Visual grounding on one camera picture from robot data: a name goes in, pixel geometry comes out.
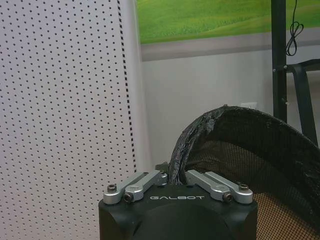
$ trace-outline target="metal frame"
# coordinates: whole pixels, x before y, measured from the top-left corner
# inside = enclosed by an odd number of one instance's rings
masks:
[[[273,115],[287,122],[287,73],[293,73],[302,133],[318,146],[307,71],[320,70],[319,59],[287,65],[286,0],[271,0]]]
[[[273,115],[287,122],[286,0],[271,0]]]
[[[287,69],[292,72],[294,78],[302,133],[318,146],[307,72],[302,64],[288,65]]]

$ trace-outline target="green grass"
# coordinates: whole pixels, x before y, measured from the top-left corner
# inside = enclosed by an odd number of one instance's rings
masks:
[[[270,0],[137,0],[141,43],[264,33]],[[294,0],[287,0],[289,28]],[[320,27],[320,0],[299,0],[296,20]]]

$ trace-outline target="white wall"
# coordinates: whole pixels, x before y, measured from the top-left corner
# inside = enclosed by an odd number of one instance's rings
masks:
[[[320,45],[298,49],[288,63],[320,57]],[[169,161],[181,131],[206,111],[258,102],[272,114],[272,55],[270,50],[197,56],[142,65],[151,157]],[[320,72],[309,74],[313,111],[320,136]],[[293,78],[288,74],[288,123],[300,129]]]

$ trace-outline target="perforated white panel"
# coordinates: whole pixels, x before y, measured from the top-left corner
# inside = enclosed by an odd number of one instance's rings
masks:
[[[136,170],[122,4],[0,2],[0,240],[98,239]]]

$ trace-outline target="black net basket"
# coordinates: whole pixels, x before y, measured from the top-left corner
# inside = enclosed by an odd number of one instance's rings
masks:
[[[169,182],[186,184],[190,169],[250,187],[258,240],[320,240],[320,151],[286,123],[241,107],[207,112],[179,137]]]

